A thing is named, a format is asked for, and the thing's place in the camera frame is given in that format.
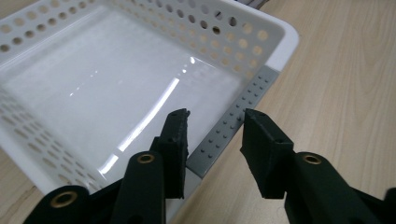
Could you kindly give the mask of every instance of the black plastic part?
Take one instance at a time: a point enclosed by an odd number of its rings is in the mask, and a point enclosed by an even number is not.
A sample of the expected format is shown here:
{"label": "black plastic part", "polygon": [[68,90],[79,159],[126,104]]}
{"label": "black plastic part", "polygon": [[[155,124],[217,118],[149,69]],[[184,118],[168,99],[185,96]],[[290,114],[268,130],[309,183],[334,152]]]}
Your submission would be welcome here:
{"label": "black plastic part", "polygon": [[309,214],[308,207],[298,193],[288,192],[285,200],[285,210],[290,224],[312,223],[312,217]]}
{"label": "black plastic part", "polygon": [[293,163],[291,173],[313,223],[380,223],[325,158],[300,152]]}
{"label": "black plastic part", "polygon": [[91,224],[107,224],[110,222],[114,203],[119,195],[122,179],[91,195]]}
{"label": "black plastic part", "polygon": [[81,186],[65,186],[47,194],[24,221],[25,224],[88,223],[90,194]]}
{"label": "black plastic part", "polygon": [[190,111],[179,109],[168,115],[160,137],[156,137],[150,151],[163,156],[165,197],[184,198],[186,160],[189,155],[187,142],[187,118]]}
{"label": "black plastic part", "polygon": [[267,115],[246,109],[241,152],[262,197],[283,199],[289,161],[295,154],[291,140]]}
{"label": "black plastic part", "polygon": [[139,152],[129,160],[110,223],[165,223],[163,158],[160,153]]}

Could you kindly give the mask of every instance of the white plastic basket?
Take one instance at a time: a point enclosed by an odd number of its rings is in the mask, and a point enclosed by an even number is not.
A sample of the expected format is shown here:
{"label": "white plastic basket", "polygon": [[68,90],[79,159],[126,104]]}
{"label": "white plastic basket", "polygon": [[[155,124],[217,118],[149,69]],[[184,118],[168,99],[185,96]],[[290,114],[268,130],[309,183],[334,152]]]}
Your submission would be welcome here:
{"label": "white plastic basket", "polygon": [[186,107],[190,152],[298,43],[232,0],[39,1],[0,21],[0,145],[44,193],[95,192]]}

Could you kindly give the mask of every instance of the table surface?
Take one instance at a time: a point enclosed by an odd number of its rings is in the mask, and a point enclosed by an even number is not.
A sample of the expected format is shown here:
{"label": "table surface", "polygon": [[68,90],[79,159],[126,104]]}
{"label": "table surface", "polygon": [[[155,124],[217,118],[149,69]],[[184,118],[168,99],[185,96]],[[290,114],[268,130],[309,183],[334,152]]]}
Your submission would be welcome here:
{"label": "table surface", "polygon": [[[34,0],[0,0],[0,17]],[[346,182],[383,198],[396,187],[396,1],[272,0],[300,44],[256,107],[294,142],[327,158]],[[173,223],[288,223],[264,200],[239,152],[242,129]],[[0,149],[0,223],[22,223],[43,195]]]}

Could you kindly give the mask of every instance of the wood grain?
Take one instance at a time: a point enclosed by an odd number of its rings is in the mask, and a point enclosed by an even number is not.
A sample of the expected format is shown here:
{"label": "wood grain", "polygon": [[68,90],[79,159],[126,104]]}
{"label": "wood grain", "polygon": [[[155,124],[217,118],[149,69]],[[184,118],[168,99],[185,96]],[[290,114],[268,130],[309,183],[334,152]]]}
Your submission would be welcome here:
{"label": "wood grain", "polygon": [[[396,187],[396,1],[272,0],[262,10],[290,23],[300,44],[257,109],[296,151],[326,157],[382,198]],[[260,197],[241,140],[240,130],[172,223],[288,223],[282,201]],[[41,197],[0,151],[0,223],[21,223]]]}

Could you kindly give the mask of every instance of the wooden table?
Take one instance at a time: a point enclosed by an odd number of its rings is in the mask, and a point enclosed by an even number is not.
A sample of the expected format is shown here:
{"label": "wooden table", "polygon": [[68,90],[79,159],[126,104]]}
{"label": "wooden table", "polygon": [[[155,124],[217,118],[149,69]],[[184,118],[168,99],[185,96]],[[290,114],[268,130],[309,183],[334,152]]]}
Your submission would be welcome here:
{"label": "wooden table", "polygon": [[[0,15],[32,1],[0,1]],[[296,151],[327,158],[347,183],[383,198],[396,187],[396,1],[272,0],[300,44],[256,109]],[[288,223],[283,201],[260,197],[239,152],[242,130],[173,223]],[[21,223],[42,194],[0,150],[0,223]]]}

